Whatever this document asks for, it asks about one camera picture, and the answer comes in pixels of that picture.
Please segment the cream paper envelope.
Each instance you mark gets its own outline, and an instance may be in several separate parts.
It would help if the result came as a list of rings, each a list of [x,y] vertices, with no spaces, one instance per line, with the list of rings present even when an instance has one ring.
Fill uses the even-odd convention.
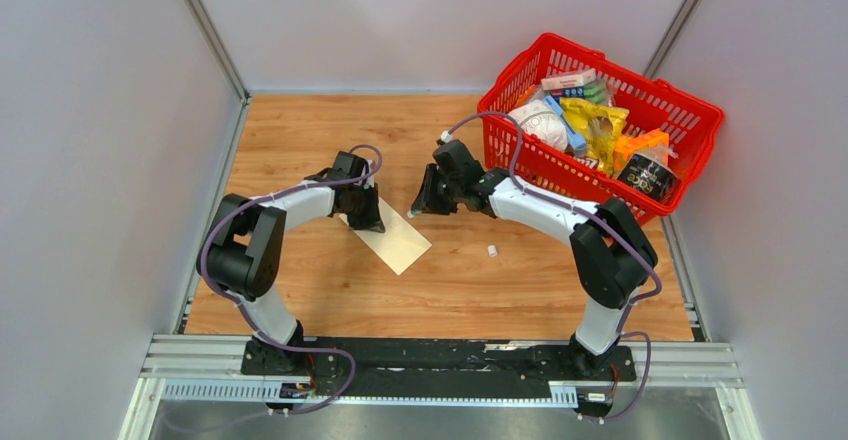
[[[379,211],[385,232],[355,230],[357,235],[390,270],[402,275],[432,246],[406,218],[385,200],[379,199]]]

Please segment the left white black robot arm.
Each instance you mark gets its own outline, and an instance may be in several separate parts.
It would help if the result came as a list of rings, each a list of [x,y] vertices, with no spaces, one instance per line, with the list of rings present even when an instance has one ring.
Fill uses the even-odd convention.
[[[303,344],[301,322],[275,286],[284,236],[336,215],[353,230],[384,233],[376,182],[381,166],[380,159],[340,151],[331,166],[292,187],[253,198],[228,194],[220,201],[197,256],[197,272],[236,306],[281,374],[299,371],[312,352]]]

